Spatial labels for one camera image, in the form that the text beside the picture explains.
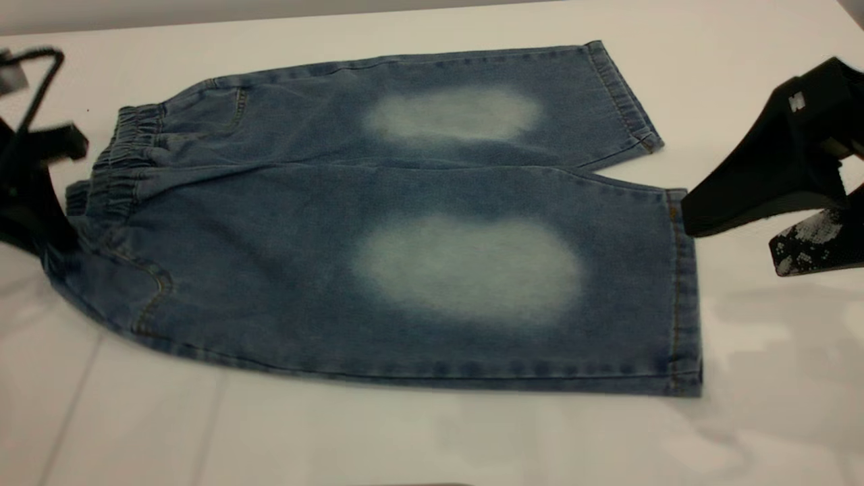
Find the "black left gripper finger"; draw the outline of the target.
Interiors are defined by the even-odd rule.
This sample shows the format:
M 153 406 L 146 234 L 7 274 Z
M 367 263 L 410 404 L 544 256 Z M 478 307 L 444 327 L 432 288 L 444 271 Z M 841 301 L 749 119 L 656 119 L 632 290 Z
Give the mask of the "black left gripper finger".
M 28 133 L 17 135 L 2 123 L 2 241 L 37 257 L 49 249 L 73 251 L 78 235 L 55 193 L 49 171 L 54 163 L 28 154 Z
M 27 152 L 41 163 L 83 160 L 88 150 L 89 140 L 76 124 L 59 124 L 27 134 Z

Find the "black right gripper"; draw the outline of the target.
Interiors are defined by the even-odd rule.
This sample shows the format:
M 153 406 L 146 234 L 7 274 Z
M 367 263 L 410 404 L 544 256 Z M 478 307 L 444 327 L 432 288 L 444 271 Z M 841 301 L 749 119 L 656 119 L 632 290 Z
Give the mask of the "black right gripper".
M 683 198 L 686 234 L 825 209 L 769 241 L 776 274 L 862 268 L 863 187 L 847 197 L 839 173 L 842 158 L 862 157 L 862 88 L 862 72 L 840 59 L 775 87 L 737 147 Z

